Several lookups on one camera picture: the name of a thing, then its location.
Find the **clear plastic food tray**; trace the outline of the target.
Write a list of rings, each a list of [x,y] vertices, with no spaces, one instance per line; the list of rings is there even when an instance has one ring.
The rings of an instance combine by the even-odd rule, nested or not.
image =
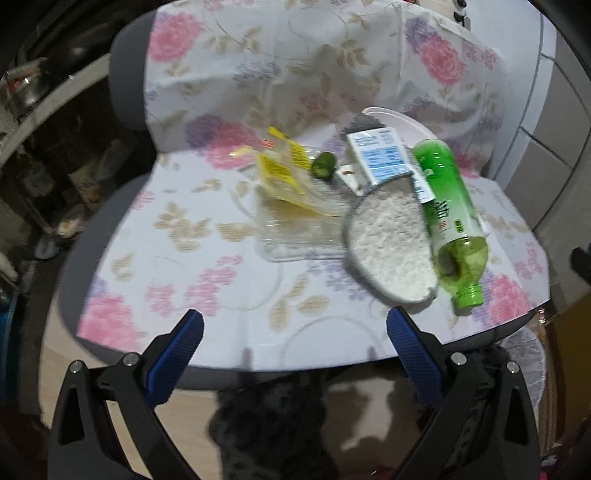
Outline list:
[[[338,176],[334,179],[335,186],[348,204],[346,213],[341,217],[318,215],[271,197],[259,184],[257,167],[256,180],[256,225],[260,249],[266,259],[293,262],[344,257],[342,230],[349,208],[355,202],[355,195]]]

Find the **white blue carton box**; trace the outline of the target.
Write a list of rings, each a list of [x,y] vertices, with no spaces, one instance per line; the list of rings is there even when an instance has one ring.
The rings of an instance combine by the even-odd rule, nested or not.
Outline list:
[[[346,139],[370,185],[379,185],[411,172],[406,148],[394,128],[349,133]]]

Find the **green cucumber piece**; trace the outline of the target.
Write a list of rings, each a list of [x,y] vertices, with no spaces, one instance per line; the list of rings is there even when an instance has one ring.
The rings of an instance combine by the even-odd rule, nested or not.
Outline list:
[[[311,162],[311,174],[320,180],[331,180],[336,169],[337,160],[331,152],[322,152]]]

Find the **green plastic bottle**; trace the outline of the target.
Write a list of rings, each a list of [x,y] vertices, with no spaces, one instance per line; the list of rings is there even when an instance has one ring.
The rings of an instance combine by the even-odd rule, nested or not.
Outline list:
[[[444,141],[427,139],[413,154],[435,195],[424,210],[440,281],[458,309],[480,307],[485,302],[480,281],[488,243],[454,153]]]

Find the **yellow snack wrapper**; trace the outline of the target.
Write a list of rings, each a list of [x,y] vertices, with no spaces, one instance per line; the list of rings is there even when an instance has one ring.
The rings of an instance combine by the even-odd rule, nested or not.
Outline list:
[[[329,181],[311,174],[311,162],[322,152],[304,147],[274,127],[267,128],[269,138],[260,143],[256,154],[259,184],[271,197],[318,215],[341,217],[348,204],[335,186],[335,174]]]

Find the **white orange paper bowl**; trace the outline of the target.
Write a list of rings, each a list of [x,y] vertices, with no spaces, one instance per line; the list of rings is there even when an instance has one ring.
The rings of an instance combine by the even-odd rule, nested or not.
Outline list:
[[[425,125],[403,113],[383,107],[367,107],[363,114],[374,117],[387,127],[394,128],[403,143],[410,149],[428,139],[436,139],[437,136]]]

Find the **floral white cloth cover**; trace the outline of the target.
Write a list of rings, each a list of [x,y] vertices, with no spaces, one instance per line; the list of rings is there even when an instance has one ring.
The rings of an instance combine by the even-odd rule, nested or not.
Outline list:
[[[294,371],[394,356],[397,305],[444,344],[509,334],[550,298],[547,256],[482,175],[508,104],[501,54],[403,1],[176,1],[122,32],[157,159],[63,320],[97,357],[190,309],[194,368]]]

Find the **grey fuzzy slipper insole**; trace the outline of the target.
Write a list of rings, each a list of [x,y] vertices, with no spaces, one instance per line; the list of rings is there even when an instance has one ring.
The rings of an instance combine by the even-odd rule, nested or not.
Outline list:
[[[439,280],[424,210],[410,173],[374,186],[345,217],[342,241],[349,271],[392,305],[421,305]]]

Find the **person's leopard print legs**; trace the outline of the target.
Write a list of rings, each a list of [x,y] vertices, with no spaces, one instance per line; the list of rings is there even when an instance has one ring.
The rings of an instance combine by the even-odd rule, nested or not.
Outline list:
[[[434,413],[399,361],[297,372],[217,402],[224,479],[390,479]]]

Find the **trash bin with liner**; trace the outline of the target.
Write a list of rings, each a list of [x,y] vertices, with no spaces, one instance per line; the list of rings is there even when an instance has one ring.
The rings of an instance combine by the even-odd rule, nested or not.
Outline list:
[[[510,359],[521,368],[536,419],[539,419],[539,406],[546,387],[546,350],[529,327],[523,327],[499,342]]]

